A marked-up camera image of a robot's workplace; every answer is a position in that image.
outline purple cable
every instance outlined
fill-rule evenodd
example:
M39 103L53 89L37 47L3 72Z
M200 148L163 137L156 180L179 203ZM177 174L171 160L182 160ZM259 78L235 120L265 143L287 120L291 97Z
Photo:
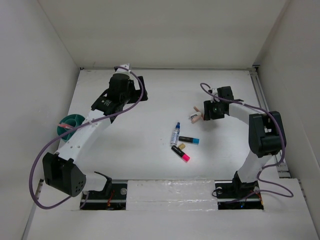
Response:
M99 122L99 121L101 121L101 120L105 120L105 119L108 119L108 118L112 118L112 117L118 116L118 115L120 115L120 114L123 114L123 113L125 113L125 112L128 112L129 110L133 109L133 108L141 101L141 99L142 99L142 97L143 97L143 95L144 95L144 87L143 87L143 84L142 84L142 82L140 81L140 79L138 78L138 76L137 76L134 72L132 72L131 70L129 70L129 69L123 67L123 66L116 66L115 68L123 69L123 70L128 71L129 73L131 73L131 74L138 80L139 85L140 85L140 89L141 89L140 97L139 97L139 99L136 101L136 103L134 103L131 107L128 107L126 110L123 110L123 111L120 111L120 112L117 112L117 113L114 113L114 114L110 114L110 115L108 115L108 116L103 116L103 117L97 118L97 119L95 119L95 120L92 120L92 121L91 121L92 123ZM31 170L30 170L30 175L29 175L29 191L30 191L30 195L31 195L32 200L34 201L34 203L35 203L39 208L45 209L45 210L53 209L53 208L55 208L55 207L63 204L65 201L67 201L68 199L71 198L71 196L68 196L68 197L66 197L65 199L63 199L62 201L60 201L60 202L58 202L58 203L56 203L56 204L54 204L54 205L52 205L52 206L44 206L44 205L42 205L42 204L38 201L38 199L37 199L37 197L36 197L36 195L35 195L35 193L34 193L34 187L33 187L32 182L33 182L33 178L34 178L35 169L36 169L37 163L39 162L40 157L42 156L42 154L45 152L45 150L46 150L51 144L53 144L54 142L58 141L59 139L63 138L64 136L66 136L66 135L68 135L68 134L70 134L70 133L72 133L72 132L74 132L74 131L76 131L76 130L78 130L78 129L81 129L81 128L85 127L85 126L88 126L89 124L90 124L89 122L83 123L82 125L76 126L76 127L72 128L72 129L66 131L65 133L63 133L63 134L55 137L55 138L52 139L50 142L48 142L48 143L41 149L41 151L39 152L39 154L36 156L36 158L35 158L35 160L34 160L34 162L33 162L33 164L32 164Z
M219 99L220 101L223 101L223 102L226 102L226 103L231 103L231 104L240 104L240 105L243 105L243 106L245 106L245 107L247 107L247 108L260 110L260 111L264 112L265 114L267 114L268 117L273 121L274 126L275 126L275 128L276 128L277 133L279 134L280 141L281 141L282 155L281 155L280 161L279 161L278 163L275 163L275 164L269 164L269 165L263 166L263 167L261 168L261 171L258 172L256 178L257 178L259 181L261 181L261 182L264 182L264 183L267 183L267 184L273 184L273 185L276 185L276 186L278 186L278 187L281 187L281 188L287 190L287 191L290 193L290 195L285 195L285 194L282 194L282 193L279 193L279 192L275 192L275 191L271 191L271 190L257 190L257 191L251 192L250 194L248 194L248 195L245 196L245 197L242 197L242 198L239 198L239 199L235 199L235 200L232 200L232 201L227 201L226 203L228 203L228 204L236 203L236 202L239 202L239 201L241 201L241 200L243 200L243 199L247 199L248 197L250 197L250 196L253 195L253 194L258 194L258 193L261 193L261 192L272 193L272 194L280 195L280 196L283 196L283 197L292 198L292 197L294 196L294 194L293 194L293 192L292 192L290 189L288 189L287 187L282 186L282 185L280 185L280 184L278 184L278 183L275 183L275 182L262 180L262 179L260 178L260 175L261 175L261 173L262 173L262 171L263 171L264 169L270 168L270 167L274 167L274 166L278 166L279 164L283 163L284 160L285 160L285 154L286 154L285 140L284 140L284 136L282 135L281 129L280 129L280 127L279 127L276 119L271 115L270 112L268 112L267 110L264 110L264 109L261 108L261 107L252 106L252 105L249 105L249 104L246 104L246 103L243 104L241 101L228 100L228 99L224 99L224 98L222 98L222 97L218 97L218 96L213 95L213 94L211 94L210 92L208 92L203 86L207 86L209 89L211 89L211 87L210 87L207 83L204 83L204 82L200 83L200 87L202 88L202 90L203 90L205 93L209 94L210 96L212 96L212 97L214 97L214 98L216 98L216 99Z
M87 194L85 196L85 199L84 199L84 202L80 206L80 209L82 209L86 205L86 203L88 201L88 198L89 198L89 192L87 192Z

